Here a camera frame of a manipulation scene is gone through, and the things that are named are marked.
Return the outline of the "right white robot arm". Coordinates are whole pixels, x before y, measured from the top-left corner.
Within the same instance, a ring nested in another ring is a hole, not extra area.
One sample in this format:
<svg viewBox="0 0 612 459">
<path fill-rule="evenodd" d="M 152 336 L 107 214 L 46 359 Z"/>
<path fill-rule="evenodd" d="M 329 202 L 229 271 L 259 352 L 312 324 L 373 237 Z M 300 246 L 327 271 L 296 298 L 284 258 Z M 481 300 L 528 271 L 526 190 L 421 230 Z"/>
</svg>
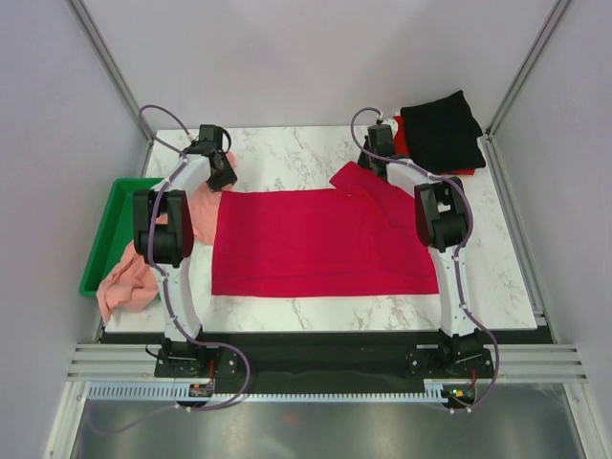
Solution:
<svg viewBox="0 0 612 459">
<path fill-rule="evenodd" d="M 357 146 L 369 170 L 414 199 L 417 236 L 434 264 L 441 303 L 438 344 L 411 364 L 423 374 L 470 376 L 487 357 L 483 328 L 470 307 L 466 253 L 474 222 L 463 184 L 401 157 L 392 127 L 382 120 L 367 127 Z"/>
</svg>

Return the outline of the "magenta polo shirt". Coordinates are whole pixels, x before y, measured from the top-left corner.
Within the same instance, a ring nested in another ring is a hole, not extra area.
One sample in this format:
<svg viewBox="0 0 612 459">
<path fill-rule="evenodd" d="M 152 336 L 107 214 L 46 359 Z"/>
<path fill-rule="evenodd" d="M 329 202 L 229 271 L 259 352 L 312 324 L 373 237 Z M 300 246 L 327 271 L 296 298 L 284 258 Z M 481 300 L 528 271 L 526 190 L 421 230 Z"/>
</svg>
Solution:
<svg viewBox="0 0 612 459">
<path fill-rule="evenodd" d="M 214 295 L 435 295 L 415 202 L 349 163 L 330 187 L 223 193 L 213 245 Z"/>
</svg>

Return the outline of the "salmon pink t shirt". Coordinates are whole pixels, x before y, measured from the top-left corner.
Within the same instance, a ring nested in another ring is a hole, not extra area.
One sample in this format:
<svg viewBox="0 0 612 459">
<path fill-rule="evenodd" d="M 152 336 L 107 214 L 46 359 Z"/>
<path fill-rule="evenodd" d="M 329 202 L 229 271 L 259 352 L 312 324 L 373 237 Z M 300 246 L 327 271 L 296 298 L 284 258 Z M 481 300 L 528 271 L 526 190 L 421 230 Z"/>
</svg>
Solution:
<svg viewBox="0 0 612 459">
<path fill-rule="evenodd" d="M 212 190 L 208 185 L 211 172 L 209 158 L 184 155 L 173 173 L 161 181 L 162 185 L 169 185 L 172 191 L 186 194 L 194 239 L 208 246 L 215 240 L 222 192 L 230 189 L 229 185 L 224 185 Z M 109 321 L 119 308 L 135 313 L 142 311 L 158 293 L 154 270 L 138 253 L 135 242 L 130 241 L 120 261 L 100 281 L 97 301 L 103 320 Z"/>
</svg>

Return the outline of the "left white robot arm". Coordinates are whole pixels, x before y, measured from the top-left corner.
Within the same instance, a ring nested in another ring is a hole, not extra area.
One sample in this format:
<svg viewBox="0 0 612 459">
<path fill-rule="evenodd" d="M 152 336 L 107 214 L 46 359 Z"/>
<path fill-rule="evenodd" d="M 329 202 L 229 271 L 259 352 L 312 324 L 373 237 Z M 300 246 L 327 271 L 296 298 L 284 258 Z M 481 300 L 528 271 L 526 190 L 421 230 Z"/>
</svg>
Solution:
<svg viewBox="0 0 612 459">
<path fill-rule="evenodd" d="M 151 269 L 164 304 L 164 339 L 157 354 L 158 378 L 212 378 L 217 346 L 200 346 L 202 325 L 189 282 L 195 235 L 189 199 L 199 187 L 218 194 L 237 176 L 228 158 L 231 138 L 218 125 L 202 124 L 180 152 L 168 177 L 133 194 L 133 244 Z"/>
</svg>

